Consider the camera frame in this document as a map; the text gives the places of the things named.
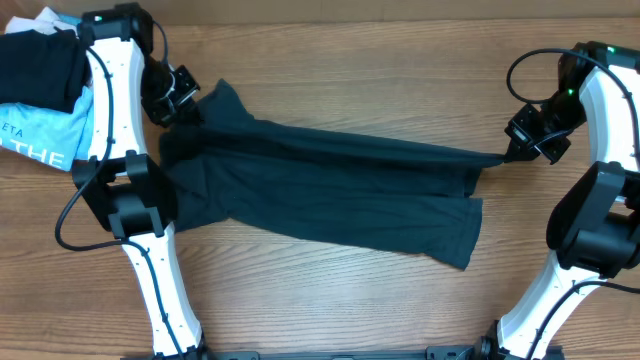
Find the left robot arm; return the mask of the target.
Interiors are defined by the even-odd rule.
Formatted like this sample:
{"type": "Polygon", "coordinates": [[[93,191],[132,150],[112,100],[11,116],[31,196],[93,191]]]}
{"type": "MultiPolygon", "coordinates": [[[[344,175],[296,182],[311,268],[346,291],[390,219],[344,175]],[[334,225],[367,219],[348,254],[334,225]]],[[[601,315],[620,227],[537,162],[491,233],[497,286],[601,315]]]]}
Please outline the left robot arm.
{"type": "Polygon", "coordinates": [[[152,328],[155,359],[206,359],[176,254],[176,191],[151,159],[142,121],[164,128],[197,121],[200,87],[184,67],[152,56],[159,24],[137,3],[86,12],[77,26],[92,76],[94,121],[87,162],[72,168],[110,247],[127,254],[152,328]]]}

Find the dark teal t-shirt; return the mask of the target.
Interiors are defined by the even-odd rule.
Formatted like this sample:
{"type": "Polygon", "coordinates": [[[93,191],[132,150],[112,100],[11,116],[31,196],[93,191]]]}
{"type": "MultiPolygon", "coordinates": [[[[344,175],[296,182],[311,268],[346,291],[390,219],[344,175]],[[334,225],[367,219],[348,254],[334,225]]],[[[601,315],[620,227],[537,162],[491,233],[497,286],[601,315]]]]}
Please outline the dark teal t-shirt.
{"type": "Polygon", "coordinates": [[[178,230],[233,219],[468,266],[483,221],[476,185],[501,155],[260,120],[225,81],[198,107],[199,124],[159,140],[178,230]]]}

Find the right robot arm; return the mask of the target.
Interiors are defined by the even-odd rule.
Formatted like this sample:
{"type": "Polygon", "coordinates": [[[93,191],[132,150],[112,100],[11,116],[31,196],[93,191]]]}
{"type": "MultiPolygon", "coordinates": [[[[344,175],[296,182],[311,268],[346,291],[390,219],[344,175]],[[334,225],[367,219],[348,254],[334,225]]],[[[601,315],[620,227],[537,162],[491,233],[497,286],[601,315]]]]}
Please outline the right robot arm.
{"type": "Polygon", "coordinates": [[[559,55],[558,89],[509,121],[506,159],[557,163],[587,125],[591,165],[553,209],[544,267],[474,346],[430,347],[429,359],[561,359],[551,341],[580,303],[639,264],[639,53],[589,41],[559,55]]]}

